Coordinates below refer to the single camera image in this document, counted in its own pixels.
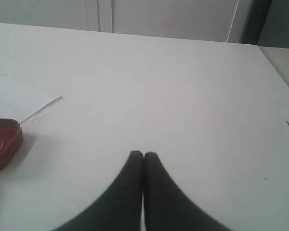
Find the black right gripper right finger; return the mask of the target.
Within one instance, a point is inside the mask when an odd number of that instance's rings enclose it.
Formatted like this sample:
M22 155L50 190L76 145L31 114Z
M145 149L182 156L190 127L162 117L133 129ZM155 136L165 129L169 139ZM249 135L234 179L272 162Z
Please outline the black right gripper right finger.
M154 152L144 156L144 223L147 231L228 231L194 204Z

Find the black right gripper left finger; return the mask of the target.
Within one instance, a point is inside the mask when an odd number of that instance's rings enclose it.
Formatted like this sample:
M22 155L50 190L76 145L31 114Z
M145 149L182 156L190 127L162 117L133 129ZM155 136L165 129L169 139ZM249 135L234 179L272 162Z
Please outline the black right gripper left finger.
M122 170L99 198L58 231L139 231L144 155L132 151Z

